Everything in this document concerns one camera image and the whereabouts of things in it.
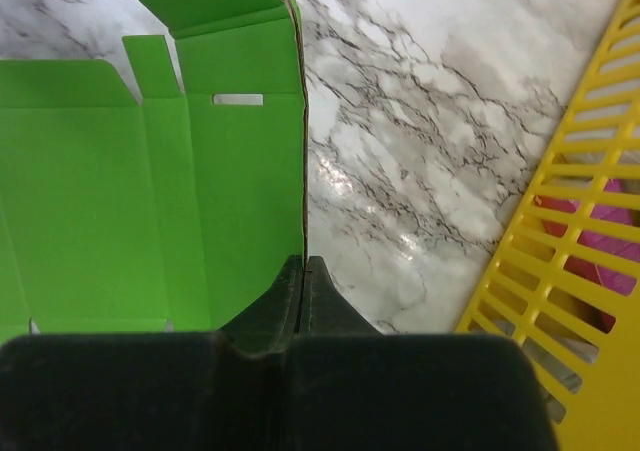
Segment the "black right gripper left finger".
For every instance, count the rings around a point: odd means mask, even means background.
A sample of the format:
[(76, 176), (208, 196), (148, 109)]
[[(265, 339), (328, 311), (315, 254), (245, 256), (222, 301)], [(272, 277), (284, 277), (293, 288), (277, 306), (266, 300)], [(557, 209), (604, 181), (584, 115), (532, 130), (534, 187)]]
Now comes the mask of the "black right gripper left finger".
[(283, 360), (299, 326), (304, 259), (289, 256), (269, 288), (218, 333), (221, 360)]

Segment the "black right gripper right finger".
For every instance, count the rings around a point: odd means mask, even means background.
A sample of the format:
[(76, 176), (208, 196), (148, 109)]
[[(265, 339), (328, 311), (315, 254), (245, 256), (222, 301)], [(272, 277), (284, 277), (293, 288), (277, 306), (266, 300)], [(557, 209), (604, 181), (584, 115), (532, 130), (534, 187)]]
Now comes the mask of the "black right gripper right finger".
[(381, 335), (381, 332), (338, 292), (324, 259), (311, 256), (304, 273), (298, 334)]

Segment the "green paper box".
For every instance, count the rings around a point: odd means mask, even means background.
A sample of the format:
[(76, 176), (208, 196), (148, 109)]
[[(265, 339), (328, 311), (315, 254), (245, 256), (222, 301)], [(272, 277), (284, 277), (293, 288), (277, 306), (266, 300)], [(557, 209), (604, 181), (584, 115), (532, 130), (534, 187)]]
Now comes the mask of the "green paper box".
[(294, 0), (139, 0), (174, 39), (1, 64), (1, 336), (218, 328), (306, 253)]

